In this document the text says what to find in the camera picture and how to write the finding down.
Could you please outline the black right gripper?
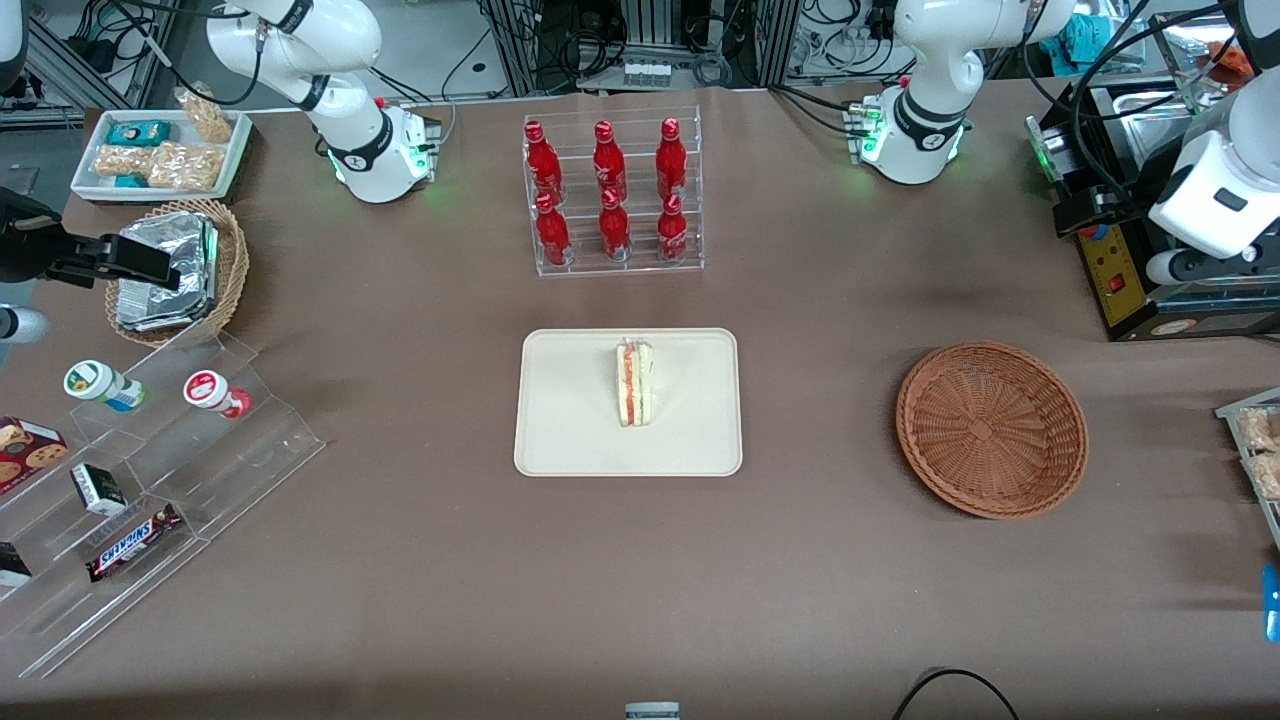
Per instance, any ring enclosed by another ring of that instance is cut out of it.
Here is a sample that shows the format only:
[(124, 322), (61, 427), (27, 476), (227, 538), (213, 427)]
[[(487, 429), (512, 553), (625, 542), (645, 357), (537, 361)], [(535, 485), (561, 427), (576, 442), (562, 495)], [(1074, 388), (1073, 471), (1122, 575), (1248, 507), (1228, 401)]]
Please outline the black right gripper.
[(172, 255), (122, 234), (72, 236), (56, 250), (61, 215), (9, 188), (1, 188), (1, 282), (55, 281), (91, 290), (97, 281), (134, 281), (164, 290), (180, 287)]

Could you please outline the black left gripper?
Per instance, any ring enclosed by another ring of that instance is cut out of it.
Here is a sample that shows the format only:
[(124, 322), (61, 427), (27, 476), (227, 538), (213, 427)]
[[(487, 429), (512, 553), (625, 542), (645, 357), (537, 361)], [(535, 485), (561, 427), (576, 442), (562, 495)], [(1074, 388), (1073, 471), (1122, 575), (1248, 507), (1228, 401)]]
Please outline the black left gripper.
[(1165, 179), (1135, 179), (1128, 187), (1130, 206), (1110, 190), (1083, 190), (1053, 205), (1053, 228), (1059, 238), (1094, 225), (1140, 223), (1148, 233), (1165, 233), (1149, 219), (1151, 209), (1164, 192)]

